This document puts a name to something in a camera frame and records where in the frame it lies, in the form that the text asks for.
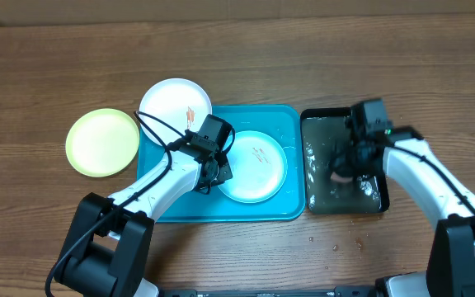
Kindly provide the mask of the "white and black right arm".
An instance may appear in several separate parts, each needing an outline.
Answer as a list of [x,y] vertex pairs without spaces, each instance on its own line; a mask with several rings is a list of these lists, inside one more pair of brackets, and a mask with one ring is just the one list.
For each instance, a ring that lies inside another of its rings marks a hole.
[[332,151],[340,177],[386,176],[416,203],[435,231],[426,271],[377,280],[382,296],[475,296],[475,194],[411,126],[355,132]]

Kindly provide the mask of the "light blue plate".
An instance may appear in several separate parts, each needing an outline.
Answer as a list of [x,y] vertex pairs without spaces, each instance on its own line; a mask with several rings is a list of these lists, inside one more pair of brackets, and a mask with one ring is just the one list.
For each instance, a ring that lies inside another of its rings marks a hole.
[[268,134],[246,130],[236,133],[227,155],[233,177],[219,185],[230,199],[254,204],[273,197],[288,171],[284,150]]

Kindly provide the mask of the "yellow-green plate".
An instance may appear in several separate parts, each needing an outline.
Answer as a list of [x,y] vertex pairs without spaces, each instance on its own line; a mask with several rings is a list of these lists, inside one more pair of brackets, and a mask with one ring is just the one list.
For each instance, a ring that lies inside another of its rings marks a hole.
[[108,177],[128,167],[139,149],[139,127],[123,111],[102,108],[80,117],[65,141],[69,164],[88,177]]

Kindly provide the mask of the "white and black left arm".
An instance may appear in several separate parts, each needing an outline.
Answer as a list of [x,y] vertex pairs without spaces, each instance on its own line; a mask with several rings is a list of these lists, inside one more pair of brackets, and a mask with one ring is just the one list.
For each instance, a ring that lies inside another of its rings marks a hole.
[[234,129],[186,131],[134,184],[108,197],[86,195],[45,280],[46,295],[58,282],[84,296],[158,296],[144,277],[155,222],[187,192],[209,192],[231,178],[235,137]]

